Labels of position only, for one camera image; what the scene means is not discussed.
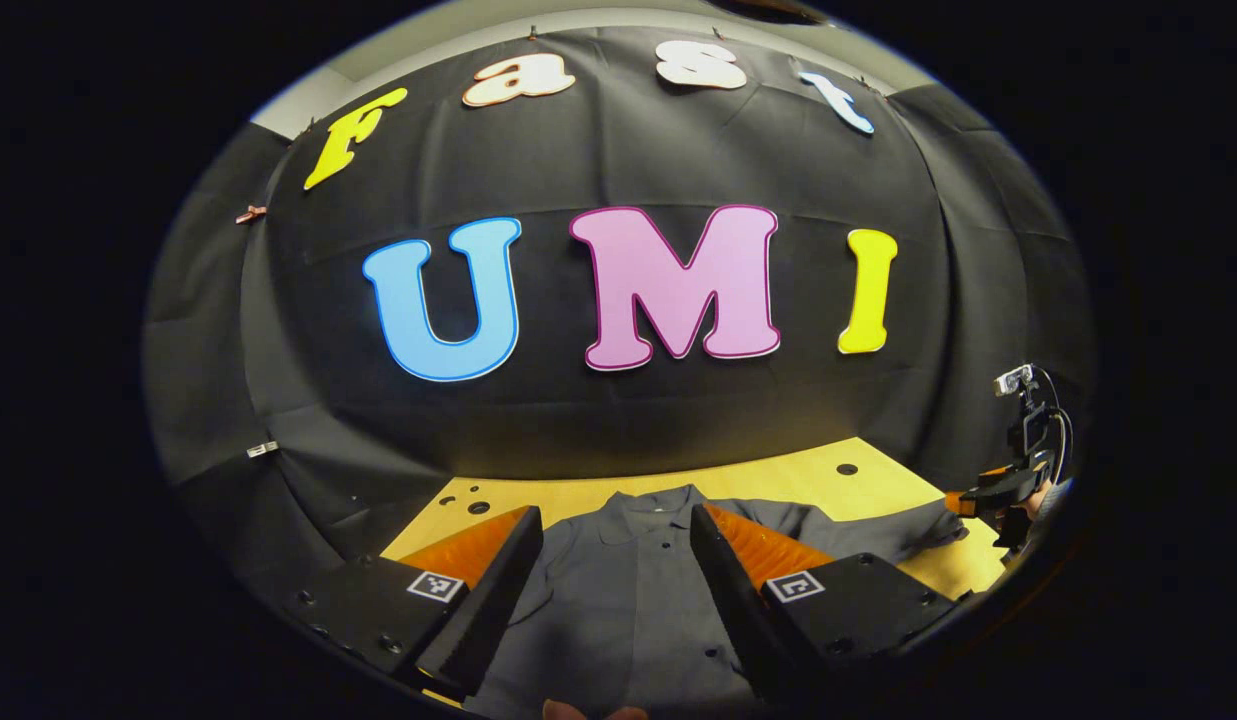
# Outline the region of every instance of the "shirt collar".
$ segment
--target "shirt collar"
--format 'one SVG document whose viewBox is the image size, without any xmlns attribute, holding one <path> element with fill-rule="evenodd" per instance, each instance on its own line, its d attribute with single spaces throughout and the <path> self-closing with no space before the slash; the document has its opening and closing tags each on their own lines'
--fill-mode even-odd
<svg viewBox="0 0 1237 720">
<path fill-rule="evenodd" d="M 600 533 L 600 542 L 605 544 L 622 544 L 636 537 L 627 521 L 628 510 L 649 511 L 654 507 L 663 507 L 672 516 L 668 525 L 688 529 L 694 506 L 705 502 L 706 497 L 694 486 L 661 489 L 658 492 L 649 492 L 641 496 L 631 496 L 615 492 L 596 512 L 596 528 Z"/>
</svg>

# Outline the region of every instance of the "orange gripper pad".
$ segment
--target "orange gripper pad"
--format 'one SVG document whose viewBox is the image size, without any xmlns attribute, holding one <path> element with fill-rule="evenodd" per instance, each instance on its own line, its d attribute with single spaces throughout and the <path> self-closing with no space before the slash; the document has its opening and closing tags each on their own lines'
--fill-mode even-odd
<svg viewBox="0 0 1237 720">
<path fill-rule="evenodd" d="M 422 551 L 401 557 L 397 562 L 411 568 L 458 578 L 466 583 L 468 588 L 475 588 L 528 508 L 528 505 L 517 507 L 473 525 L 440 542 L 423 547 Z"/>
<path fill-rule="evenodd" d="M 793 541 L 777 529 L 766 528 L 710 502 L 704 502 L 703 506 L 711 515 L 711 520 L 715 520 L 720 534 L 729 541 L 729 547 L 734 548 L 734 554 L 747 572 L 757 593 L 764 580 L 800 573 L 834 560 L 828 553 L 814 551 L 813 547 Z"/>
</svg>

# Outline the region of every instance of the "gray shirt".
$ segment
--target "gray shirt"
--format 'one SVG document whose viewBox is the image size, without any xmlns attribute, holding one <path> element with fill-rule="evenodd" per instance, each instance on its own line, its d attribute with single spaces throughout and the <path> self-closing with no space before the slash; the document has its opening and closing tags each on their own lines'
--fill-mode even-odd
<svg viewBox="0 0 1237 720">
<path fill-rule="evenodd" d="M 623 705 L 651 720 L 764 716 L 690 548 L 690 511 L 704 501 L 694 486 L 615 494 L 548 528 L 485 682 L 463 706 L 495 720 L 541 720 L 547 698 L 590 718 Z M 831 557 L 901 562 L 967 533 L 943 501 L 850 521 L 793 502 L 709 502 Z"/>
</svg>

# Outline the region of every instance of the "letter m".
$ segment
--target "letter m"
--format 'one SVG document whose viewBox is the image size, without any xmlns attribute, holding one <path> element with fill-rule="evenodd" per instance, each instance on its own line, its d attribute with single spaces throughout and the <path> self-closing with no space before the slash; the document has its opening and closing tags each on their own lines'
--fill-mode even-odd
<svg viewBox="0 0 1237 720">
<path fill-rule="evenodd" d="M 626 370 L 649 362 L 654 346 L 636 332 L 636 306 L 673 358 L 690 351 L 715 299 L 715 328 L 703 341 L 714 358 L 769 354 L 781 340 L 769 323 L 769 236 L 778 218 L 764 208 L 711 213 L 694 259 L 682 264 L 654 220 L 637 208 L 604 208 L 573 219 L 569 234 L 591 247 L 597 340 L 588 365 Z"/>
</svg>

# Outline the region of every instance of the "metal clip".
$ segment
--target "metal clip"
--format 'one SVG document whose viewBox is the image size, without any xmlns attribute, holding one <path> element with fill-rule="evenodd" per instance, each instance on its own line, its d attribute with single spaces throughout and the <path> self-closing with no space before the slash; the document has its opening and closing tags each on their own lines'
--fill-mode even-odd
<svg viewBox="0 0 1237 720">
<path fill-rule="evenodd" d="M 249 450 L 246 450 L 246 453 L 249 454 L 249 456 L 260 456 L 260 455 L 266 455 L 272 450 L 278 450 L 278 448 L 280 448 L 278 442 L 272 440 L 272 442 L 265 442 L 262 443 L 262 445 L 251 447 L 249 448 Z"/>
<path fill-rule="evenodd" d="M 266 214 L 267 214 L 267 209 L 266 208 L 254 208 L 254 205 L 249 205 L 247 213 L 242 214 L 242 215 L 240 215 L 240 218 L 235 219 L 235 224 L 242 225 L 244 223 L 254 221 L 254 219 L 261 218 L 262 215 L 266 215 Z"/>
</svg>

